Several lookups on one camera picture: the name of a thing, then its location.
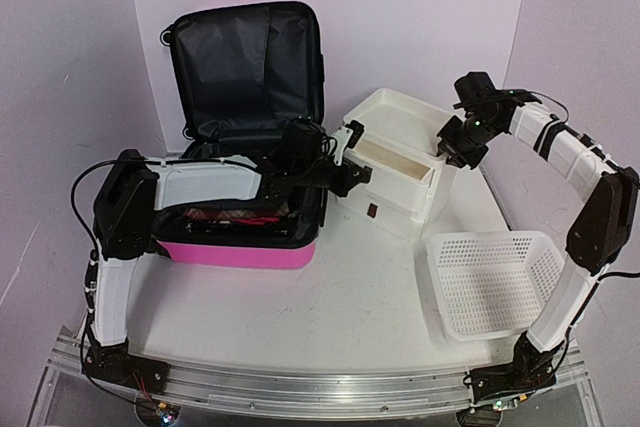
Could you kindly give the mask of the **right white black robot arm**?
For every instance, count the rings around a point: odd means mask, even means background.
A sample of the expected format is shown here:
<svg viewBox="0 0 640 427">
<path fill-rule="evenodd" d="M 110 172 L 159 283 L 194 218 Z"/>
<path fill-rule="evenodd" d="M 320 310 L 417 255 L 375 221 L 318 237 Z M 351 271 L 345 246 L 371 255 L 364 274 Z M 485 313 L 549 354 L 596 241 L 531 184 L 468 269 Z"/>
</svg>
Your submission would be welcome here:
<svg viewBox="0 0 640 427">
<path fill-rule="evenodd" d="M 639 175 L 623 167 L 568 115 L 552 112 L 529 90 L 473 88 L 458 94 L 438 149 L 455 167 L 474 168 L 489 143 L 505 134 L 530 148 L 576 193 L 579 207 L 564 229 L 564 265 L 549 299 L 516 340 L 509 361 L 467 374 L 477 404 L 506 401 L 551 387 L 576 324 L 601 282 L 618 276 L 613 264 L 630 240 L 639 199 Z"/>
</svg>

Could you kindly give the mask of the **white three-drawer storage cabinet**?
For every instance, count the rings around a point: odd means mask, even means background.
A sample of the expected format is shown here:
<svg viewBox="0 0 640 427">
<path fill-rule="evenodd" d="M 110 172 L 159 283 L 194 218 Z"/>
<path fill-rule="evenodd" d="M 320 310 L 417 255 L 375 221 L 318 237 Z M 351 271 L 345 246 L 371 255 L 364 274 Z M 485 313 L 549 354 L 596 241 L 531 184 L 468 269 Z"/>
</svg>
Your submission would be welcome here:
<svg viewBox="0 0 640 427">
<path fill-rule="evenodd" d="M 446 205 L 456 175 L 438 153 L 438 132 L 451 118 L 409 95 L 375 91 L 344 116 L 345 123 L 364 126 L 345 157 L 371 168 L 371 179 L 337 202 L 402 239 L 418 240 Z"/>
</svg>

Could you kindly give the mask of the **pink cartoon child suitcase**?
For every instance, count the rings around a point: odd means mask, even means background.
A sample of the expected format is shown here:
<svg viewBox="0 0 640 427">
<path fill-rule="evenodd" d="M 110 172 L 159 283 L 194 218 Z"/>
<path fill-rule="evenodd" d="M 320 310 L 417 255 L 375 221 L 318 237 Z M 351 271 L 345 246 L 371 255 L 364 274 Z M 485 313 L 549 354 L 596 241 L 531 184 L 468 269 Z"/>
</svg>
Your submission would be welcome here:
<svg viewBox="0 0 640 427">
<path fill-rule="evenodd" d="M 320 28 L 307 4 L 193 12 L 176 19 L 161 40 L 185 118 L 183 154 L 202 142 L 219 152 L 262 149 L 298 118 L 323 128 Z"/>
</svg>

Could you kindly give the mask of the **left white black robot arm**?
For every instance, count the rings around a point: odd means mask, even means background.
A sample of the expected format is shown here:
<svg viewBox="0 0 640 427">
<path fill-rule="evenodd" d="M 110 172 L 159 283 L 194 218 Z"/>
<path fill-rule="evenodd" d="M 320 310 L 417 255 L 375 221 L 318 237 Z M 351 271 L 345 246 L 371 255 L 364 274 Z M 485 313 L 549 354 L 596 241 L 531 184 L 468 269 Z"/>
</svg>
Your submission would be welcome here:
<svg viewBox="0 0 640 427">
<path fill-rule="evenodd" d="M 110 161 L 86 226 L 93 247 L 83 373 L 161 392 L 167 364 L 129 351 L 127 309 L 141 260 L 154 254 L 223 267 L 308 265 L 328 195 L 344 197 L 370 180 L 369 168 L 346 157 L 363 133 L 357 121 L 330 134 L 298 118 L 262 149 L 219 152 L 202 142 L 180 157 L 128 149 Z"/>
</svg>

